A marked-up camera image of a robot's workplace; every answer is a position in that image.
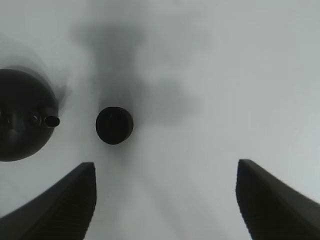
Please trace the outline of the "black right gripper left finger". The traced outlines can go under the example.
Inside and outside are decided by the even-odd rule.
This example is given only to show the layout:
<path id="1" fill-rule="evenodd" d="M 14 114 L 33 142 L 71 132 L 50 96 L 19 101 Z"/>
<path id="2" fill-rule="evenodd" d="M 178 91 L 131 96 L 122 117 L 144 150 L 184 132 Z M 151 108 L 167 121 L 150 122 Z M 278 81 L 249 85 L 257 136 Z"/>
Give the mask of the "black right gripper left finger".
<path id="1" fill-rule="evenodd" d="M 83 162 L 0 219 L 2 240 L 83 240 L 97 203 L 96 168 Z"/>

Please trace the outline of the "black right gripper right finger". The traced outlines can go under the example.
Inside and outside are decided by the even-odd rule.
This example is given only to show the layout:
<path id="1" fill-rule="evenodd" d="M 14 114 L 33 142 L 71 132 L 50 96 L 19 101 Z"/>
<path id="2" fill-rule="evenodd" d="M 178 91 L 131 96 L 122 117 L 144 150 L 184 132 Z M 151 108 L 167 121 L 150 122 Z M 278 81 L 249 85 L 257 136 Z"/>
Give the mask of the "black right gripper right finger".
<path id="1" fill-rule="evenodd" d="M 319 203 L 250 159 L 238 161 L 235 195 L 253 240 L 318 240 Z"/>

